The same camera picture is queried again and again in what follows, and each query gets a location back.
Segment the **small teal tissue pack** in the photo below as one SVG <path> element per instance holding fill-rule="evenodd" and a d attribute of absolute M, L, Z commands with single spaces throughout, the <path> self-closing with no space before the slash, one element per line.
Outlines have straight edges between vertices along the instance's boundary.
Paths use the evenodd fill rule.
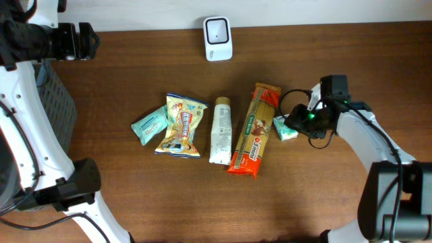
<path fill-rule="evenodd" d="M 280 115 L 273 118 L 273 123 L 281 141 L 290 140 L 298 136 L 298 132 L 284 124 L 284 116 Z"/>

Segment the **orange spaghetti pack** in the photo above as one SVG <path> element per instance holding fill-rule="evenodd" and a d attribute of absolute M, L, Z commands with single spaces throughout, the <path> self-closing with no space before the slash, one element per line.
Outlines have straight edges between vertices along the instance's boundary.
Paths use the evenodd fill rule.
<path fill-rule="evenodd" d="M 279 107 L 281 88 L 257 82 L 234 149 L 228 173 L 257 176 L 273 118 Z"/>

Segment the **white tube with tan cap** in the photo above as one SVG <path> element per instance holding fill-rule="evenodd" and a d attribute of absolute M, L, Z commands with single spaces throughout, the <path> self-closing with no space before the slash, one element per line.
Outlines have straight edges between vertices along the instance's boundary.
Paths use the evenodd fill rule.
<path fill-rule="evenodd" d="M 209 162 L 230 165 L 232 157 L 232 121 L 230 99 L 218 97 L 215 101 L 211 129 Z"/>

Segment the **teal wipes pack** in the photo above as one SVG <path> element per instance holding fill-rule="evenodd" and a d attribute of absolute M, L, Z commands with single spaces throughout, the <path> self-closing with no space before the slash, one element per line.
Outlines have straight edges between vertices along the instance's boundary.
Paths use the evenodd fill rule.
<path fill-rule="evenodd" d="M 144 146 L 167 126 L 167 105 L 164 105 L 132 124 L 131 129 L 139 137 L 141 145 Z"/>

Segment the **yellow snack bag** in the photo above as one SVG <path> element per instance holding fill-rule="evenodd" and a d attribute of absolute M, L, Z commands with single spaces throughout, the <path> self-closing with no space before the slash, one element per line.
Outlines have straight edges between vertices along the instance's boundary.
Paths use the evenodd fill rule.
<path fill-rule="evenodd" d="M 173 157 L 200 158 L 193 144 L 195 131 L 203 118 L 208 104 L 174 93 L 167 96 L 167 130 L 165 137 L 155 149 L 156 154 Z"/>

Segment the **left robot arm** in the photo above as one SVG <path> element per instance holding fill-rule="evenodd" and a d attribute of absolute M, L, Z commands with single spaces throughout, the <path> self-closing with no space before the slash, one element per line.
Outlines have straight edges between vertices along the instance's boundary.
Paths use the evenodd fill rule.
<path fill-rule="evenodd" d="M 67 156 L 39 95 L 58 107 L 60 90 L 36 83 L 34 63 L 93 59 L 101 43 L 89 23 L 59 22 L 65 9 L 65 1 L 1 2 L 1 214 L 52 206 L 93 242 L 131 242 L 103 200 L 97 164 Z"/>

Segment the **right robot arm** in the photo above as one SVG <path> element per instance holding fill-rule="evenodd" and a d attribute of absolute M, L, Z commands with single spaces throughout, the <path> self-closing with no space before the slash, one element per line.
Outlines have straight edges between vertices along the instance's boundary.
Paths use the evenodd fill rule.
<path fill-rule="evenodd" d="M 285 119 L 287 127 L 309 140 L 327 132 L 345 140 L 368 176 L 357 218 L 328 229 L 320 242 L 412 242 L 431 239 L 431 164 L 404 152 L 381 128 L 370 107 L 331 97 L 322 108 L 299 104 Z"/>

